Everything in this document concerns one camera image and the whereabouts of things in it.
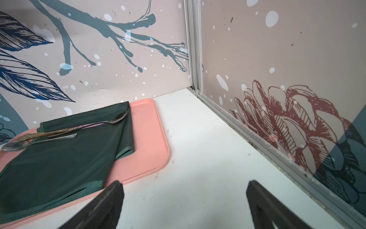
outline long spoon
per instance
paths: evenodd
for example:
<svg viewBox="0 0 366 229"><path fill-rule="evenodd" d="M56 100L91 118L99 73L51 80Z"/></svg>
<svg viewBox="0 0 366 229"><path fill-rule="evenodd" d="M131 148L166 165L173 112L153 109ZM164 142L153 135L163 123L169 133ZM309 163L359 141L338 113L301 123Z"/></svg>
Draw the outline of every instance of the long spoon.
<svg viewBox="0 0 366 229"><path fill-rule="evenodd" d="M42 142L46 142L46 141L57 141L57 140L65 140L65 139L72 139L75 138L76 134L71 134L71 135L67 135L67 136L63 136L63 137L57 137L57 138L52 138L52 139L46 139L46 140L42 140L42 141L34 141L29 143L28 141L12 141L9 143L6 143L5 145L3 145L3 147L1 148L2 151L5 152L15 152L15 151L19 151L21 149L26 148L27 146L33 145L33 144L37 144L37 143L42 143Z"/></svg>
<svg viewBox="0 0 366 229"><path fill-rule="evenodd" d="M127 114L128 114L128 111L124 111L110 121L95 122L95 123L90 123L90 124L86 124L86 125L82 125L82 126L76 126L76 127L66 128L66 129L62 129L62 130L55 130L52 132L26 134L26 135L23 135L20 138L18 138L18 140L29 140L29 139L43 137L43 136L58 137L63 134L71 133L71 132L74 132L74 131L77 131L80 129L86 129L86 128L91 128L94 126L99 126L104 123L115 124L115 123L122 121L127 116Z"/></svg>

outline dark green napkin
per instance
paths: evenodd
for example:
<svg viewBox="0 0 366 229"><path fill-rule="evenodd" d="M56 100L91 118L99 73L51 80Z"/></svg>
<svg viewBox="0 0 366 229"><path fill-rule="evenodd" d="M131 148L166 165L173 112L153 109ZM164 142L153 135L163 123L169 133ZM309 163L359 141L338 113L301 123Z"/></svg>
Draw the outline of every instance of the dark green napkin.
<svg viewBox="0 0 366 229"><path fill-rule="evenodd" d="M103 189L114 160L134 152L128 102L41 123L37 132L50 132L109 121L126 110L119 123L78 130L73 139L32 145L8 163L0 173L0 224Z"/></svg>

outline wallpaper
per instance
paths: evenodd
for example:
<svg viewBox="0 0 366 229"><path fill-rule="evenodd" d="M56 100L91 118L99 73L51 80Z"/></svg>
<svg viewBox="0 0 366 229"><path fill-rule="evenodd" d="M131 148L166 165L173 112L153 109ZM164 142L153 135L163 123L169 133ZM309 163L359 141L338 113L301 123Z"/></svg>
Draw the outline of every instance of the wallpaper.
<svg viewBox="0 0 366 229"><path fill-rule="evenodd" d="M0 9L0 144L40 122L191 85L183 0Z"/></svg>
<svg viewBox="0 0 366 229"><path fill-rule="evenodd" d="M200 8L203 94L366 216L366 2Z"/></svg>

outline pink tray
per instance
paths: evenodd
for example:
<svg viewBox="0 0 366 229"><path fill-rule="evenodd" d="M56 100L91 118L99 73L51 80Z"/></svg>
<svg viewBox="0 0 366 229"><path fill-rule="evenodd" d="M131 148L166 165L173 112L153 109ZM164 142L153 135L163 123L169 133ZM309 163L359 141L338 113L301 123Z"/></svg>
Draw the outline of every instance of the pink tray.
<svg viewBox="0 0 366 229"><path fill-rule="evenodd" d="M115 161L111 174L109 175L105 187L113 181L128 184L142 177L156 173L166 166L169 160L169 147L161 125L158 110L153 99L143 99L130 103L132 115L132 128L134 134L135 152L125 158ZM26 133L35 133L36 128L19 134L11 141L15 141L19 136ZM0 171L21 151L4 152L0 150ZM100 191L84 196L59 207L38 213L17 221L0 225L0 228L17 228L34 220L53 214L64 208L93 198Z"/></svg>

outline leaf illustration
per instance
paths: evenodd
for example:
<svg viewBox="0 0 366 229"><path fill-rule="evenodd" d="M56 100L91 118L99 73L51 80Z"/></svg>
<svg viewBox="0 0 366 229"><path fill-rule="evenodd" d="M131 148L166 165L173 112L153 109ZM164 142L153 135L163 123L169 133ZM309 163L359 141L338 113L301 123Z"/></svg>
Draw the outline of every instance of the leaf illustration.
<svg viewBox="0 0 366 229"><path fill-rule="evenodd" d="M21 95L41 100L73 102L46 74L31 64L0 50L0 86Z"/></svg>
<svg viewBox="0 0 366 229"><path fill-rule="evenodd" d="M11 16L0 11L0 48L19 51L36 45L50 44Z"/></svg>

